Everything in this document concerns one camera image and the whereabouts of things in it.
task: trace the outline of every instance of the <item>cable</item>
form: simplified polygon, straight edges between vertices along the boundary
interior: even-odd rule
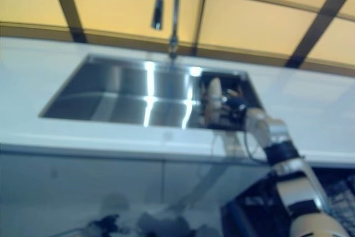
[[[66,230],[66,231],[63,231],[62,233],[57,233],[57,234],[50,235],[50,236],[47,236],[47,237],[61,237],[61,236],[64,236],[64,235],[67,235],[67,234],[70,234],[70,233],[77,233],[79,231],[83,231],[83,229],[82,228],[76,228],[76,229]]]
[[[244,130],[244,146],[245,146],[246,153],[248,154],[248,157],[252,161],[254,161],[255,163],[260,164],[260,165],[268,165],[267,161],[260,160],[260,159],[257,159],[257,158],[253,157],[253,155],[252,155],[252,153],[250,152],[250,149],[249,149],[248,140],[247,140],[247,131],[246,130]]]

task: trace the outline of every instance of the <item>white cabinet door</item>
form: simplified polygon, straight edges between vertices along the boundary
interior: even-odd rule
[[[232,163],[166,163],[164,201],[181,209],[222,205],[268,172],[268,167]]]

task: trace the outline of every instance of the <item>dark ceiling beam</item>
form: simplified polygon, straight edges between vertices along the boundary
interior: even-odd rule
[[[346,0],[326,0],[317,17],[298,44],[296,50],[286,62],[287,68],[299,68],[307,55],[318,42],[327,27],[338,14]]]
[[[199,11],[197,13],[197,21],[196,21],[196,29],[195,29],[195,36],[193,40],[193,45],[192,45],[192,51],[191,55],[196,56],[197,55],[197,46],[199,44],[199,38],[200,38],[200,33],[201,33],[201,26],[202,26],[202,20],[204,17],[204,11],[205,11],[205,3],[206,0],[200,0],[199,4]]]
[[[74,0],[59,0],[68,28],[74,42],[87,43],[82,23],[80,21],[78,9]]]

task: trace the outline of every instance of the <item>sink basin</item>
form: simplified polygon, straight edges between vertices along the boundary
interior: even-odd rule
[[[249,85],[245,95],[249,95],[255,106],[261,106],[246,73],[209,71],[90,55],[68,78],[41,116],[145,127],[204,128],[201,84],[220,76],[228,87],[239,81],[237,83],[245,91]]]

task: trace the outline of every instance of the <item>robotic arm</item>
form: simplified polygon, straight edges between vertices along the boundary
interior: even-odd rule
[[[236,92],[222,96],[220,81],[215,78],[207,90],[207,124],[220,123],[224,111],[227,123],[243,125],[263,148],[278,177],[278,194],[292,219],[290,237],[348,237],[342,225],[329,215],[327,195],[312,168],[299,155],[285,123],[262,109],[248,107]]]
[[[290,236],[349,236],[328,215],[327,195],[312,168],[298,154],[285,123],[257,108],[246,107],[244,111],[246,131],[263,147],[268,163],[280,177],[276,188],[292,218]]]

